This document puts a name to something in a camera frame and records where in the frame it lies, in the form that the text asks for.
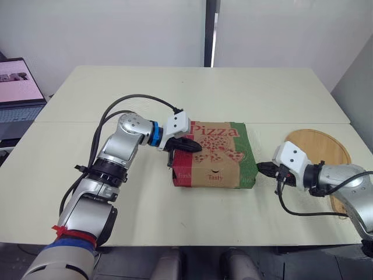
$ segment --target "cardboard box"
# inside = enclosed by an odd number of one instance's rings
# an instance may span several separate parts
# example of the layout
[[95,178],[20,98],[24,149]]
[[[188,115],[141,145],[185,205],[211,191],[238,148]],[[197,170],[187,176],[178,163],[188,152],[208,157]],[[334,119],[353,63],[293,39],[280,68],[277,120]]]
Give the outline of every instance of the cardboard box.
[[186,136],[202,151],[175,151],[173,182],[181,187],[252,188],[258,173],[245,124],[191,122]]

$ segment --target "blue ring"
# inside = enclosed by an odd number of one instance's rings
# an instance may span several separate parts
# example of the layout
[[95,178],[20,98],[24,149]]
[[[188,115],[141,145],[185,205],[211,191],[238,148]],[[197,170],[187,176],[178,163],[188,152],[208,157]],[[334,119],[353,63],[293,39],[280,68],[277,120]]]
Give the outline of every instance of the blue ring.
[[158,140],[159,140],[159,127],[158,127],[158,123],[155,121],[154,122],[154,135],[153,135],[153,140],[150,146],[155,146]]

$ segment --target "red stripe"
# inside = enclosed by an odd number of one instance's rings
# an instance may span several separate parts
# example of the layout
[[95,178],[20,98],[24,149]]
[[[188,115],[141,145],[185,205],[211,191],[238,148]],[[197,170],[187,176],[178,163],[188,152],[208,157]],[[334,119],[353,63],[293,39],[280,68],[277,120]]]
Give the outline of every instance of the red stripe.
[[[194,140],[193,135],[186,135],[186,138]],[[176,150],[174,155],[173,171],[176,178],[173,178],[175,186],[191,187],[192,186],[192,163],[193,153]]]
[[56,240],[58,240],[62,235],[75,236],[91,242],[96,248],[96,239],[91,235],[85,234],[83,232],[78,232],[76,230],[68,230],[65,226],[53,226],[52,229],[56,230]]

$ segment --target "black cable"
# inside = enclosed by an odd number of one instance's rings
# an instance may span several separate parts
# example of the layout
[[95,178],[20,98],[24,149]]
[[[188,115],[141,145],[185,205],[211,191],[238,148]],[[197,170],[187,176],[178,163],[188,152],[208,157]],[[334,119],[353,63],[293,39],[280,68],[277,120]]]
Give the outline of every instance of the black cable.
[[31,252],[26,251],[25,249],[23,249],[23,248],[21,247],[20,244],[17,244],[17,247],[18,247],[19,250],[21,250],[21,251],[24,252],[25,254],[28,254],[28,255],[31,255],[31,256],[37,256],[37,255],[38,255],[38,254],[36,254],[36,253],[31,253]]
[[295,216],[342,216],[342,217],[348,217],[347,214],[344,213],[335,213],[335,212],[315,212],[315,213],[297,213],[293,212],[285,206],[285,203],[282,199],[282,190],[281,190],[281,181],[277,181],[277,195],[279,196],[280,204],[282,208],[288,212],[289,214],[295,215]]
[[66,202],[66,199],[68,198],[69,194],[72,192],[72,191],[75,191],[76,188],[78,187],[80,181],[85,178],[87,176],[87,173],[82,173],[82,175],[80,175],[80,177],[71,185],[71,187],[68,188],[68,190],[66,191],[66,193],[64,194],[64,197],[62,197],[61,199],[61,203],[59,204],[59,215],[61,216],[62,214],[62,211],[64,210],[64,207],[65,207],[65,202]]
[[[118,114],[123,114],[123,113],[133,113],[132,111],[129,111],[129,110],[120,110],[120,111],[117,111],[117,112],[114,112],[112,114],[110,114],[109,116],[107,115],[112,108],[114,108],[115,105],[117,105],[118,103],[126,100],[126,99],[130,99],[130,98],[147,98],[147,99],[152,99],[152,100],[155,100],[155,101],[158,101],[166,106],[168,106],[169,108],[171,108],[174,112],[174,114],[177,114],[177,113],[180,113],[182,112],[182,109],[178,109],[174,106],[172,106],[170,103],[162,100],[162,99],[159,99],[158,97],[154,97],[154,96],[151,96],[151,95],[146,95],[146,94],[130,94],[130,95],[126,95],[124,97],[121,97],[119,99],[117,99],[116,101],[114,101],[113,103],[111,103],[107,109],[105,110],[105,112],[103,113],[103,115],[101,116],[101,119],[100,119],[100,122],[94,132],[94,135],[93,135],[93,139],[92,139],[92,145],[91,145],[91,151],[90,151],[90,155],[89,155],[89,161],[88,161],[88,165],[87,167],[88,168],[91,168],[92,165],[93,165],[93,162],[97,156],[97,150],[98,150],[98,145],[99,145],[99,142],[100,142],[100,136],[101,136],[101,130],[102,130],[102,127],[103,125],[111,118],[115,117],[116,115]],[[83,173],[73,184],[71,187],[68,188],[68,190],[66,191],[65,195],[62,197],[62,200],[61,200],[61,203],[59,205],[59,215],[61,215],[61,213],[64,211],[64,207],[65,207],[65,202],[66,202],[66,199],[67,197],[69,196],[69,194],[71,192],[74,192],[76,190],[76,188],[78,187],[80,181],[86,177],[86,173]]]
[[[121,111],[117,111],[117,112],[114,112],[112,114],[110,114],[108,117],[106,117],[104,119],[104,122],[103,124],[105,124],[108,120],[110,120],[111,118],[115,117],[116,115],[118,114],[124,114],[124,113],[133,113],[133,111],[129,111],[129,110],[121,110]],[[94,135],[93,135],[93,140],[92,140],[92,146],[94,146],[94,143],[99,143],[100,142],[100,134],[98,133],[98,127],[96,129],[96,131],[94,132]],[[69,197],[69,194],[71,192],[74,193],[74,191],[76,190],[76,188],[78,187],[80,181],[82,179],[84,179],[85,177],[87,176],[87,173],[82,173],[82,175],[80,175],[80,177],[71,185],[71,187],[68,188],[68,190],[66,191],[66,193],[64,194],[64,196],[62,197],[61,199],[61,203],[59,204],[59,215],[62,214],[62,212],[64,211],[64,207],[65,207],[65,203],[66,203],[66,200],[67,198]]]
[[348,183],[352,182],[353,180],[356,180],[356,179],[358,179],[358,178],[360,178],[362,176],[366,176],[366,175],[373,175],[373,171],[365,171],[365,172],[356,174],[356,175],[348,178],[347,180],[343,181],[342,183],[340,183],[336,187],[332,188],[330,191],[327,191],[325,195],[330,195],[332,193],[335,193],[337,190],[339,190],[340,188],[344,187],[345,185],[347,185]]

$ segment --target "wooden pizza board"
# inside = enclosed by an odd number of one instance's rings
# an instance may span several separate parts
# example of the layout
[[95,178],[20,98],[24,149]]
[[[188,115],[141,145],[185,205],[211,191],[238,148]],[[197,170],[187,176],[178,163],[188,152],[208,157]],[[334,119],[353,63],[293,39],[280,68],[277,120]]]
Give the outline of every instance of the wooden pizza board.
[[[312,164],[318,164],[321,160],[324,160],[327,165],[351,163],[351,157],[346,148],[326,133],[313,129],[301,129],[290,133],[285,141],[290,141],[302,149]],[[343,204],[337,198],[330,196],[330,202],[335,212],[346,214]]]

